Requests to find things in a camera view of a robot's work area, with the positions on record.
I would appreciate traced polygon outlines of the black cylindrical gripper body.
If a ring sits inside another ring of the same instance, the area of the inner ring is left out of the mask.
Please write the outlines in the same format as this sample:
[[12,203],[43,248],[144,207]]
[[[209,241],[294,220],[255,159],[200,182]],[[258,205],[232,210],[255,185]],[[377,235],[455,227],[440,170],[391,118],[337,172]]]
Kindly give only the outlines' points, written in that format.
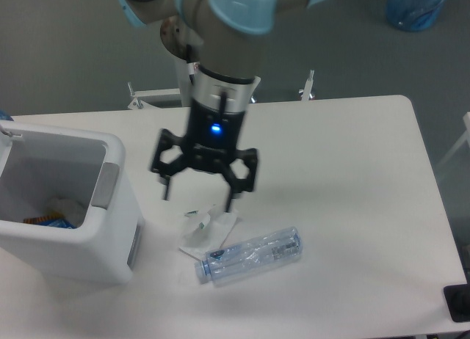
[[233,172],[244,118],[244,112],[221,114],[192,99],[181,143],[184,167],[214,174]]

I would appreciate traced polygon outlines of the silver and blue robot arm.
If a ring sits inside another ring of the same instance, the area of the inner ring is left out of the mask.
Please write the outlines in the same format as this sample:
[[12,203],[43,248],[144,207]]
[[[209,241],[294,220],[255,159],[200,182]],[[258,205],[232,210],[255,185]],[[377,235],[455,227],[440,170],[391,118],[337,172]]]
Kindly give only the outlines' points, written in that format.
[[237,142],[267,36],[279,12],[325,0],[118,1],[135,26],[174,17],[201,41],[199,46],[187,44],[199,66],[189,92],[186,132],[176,136],[160,131],[151,172],[166,186],[187,168],[222,175],[229,200],[253,191],[258,152],[240,150]]

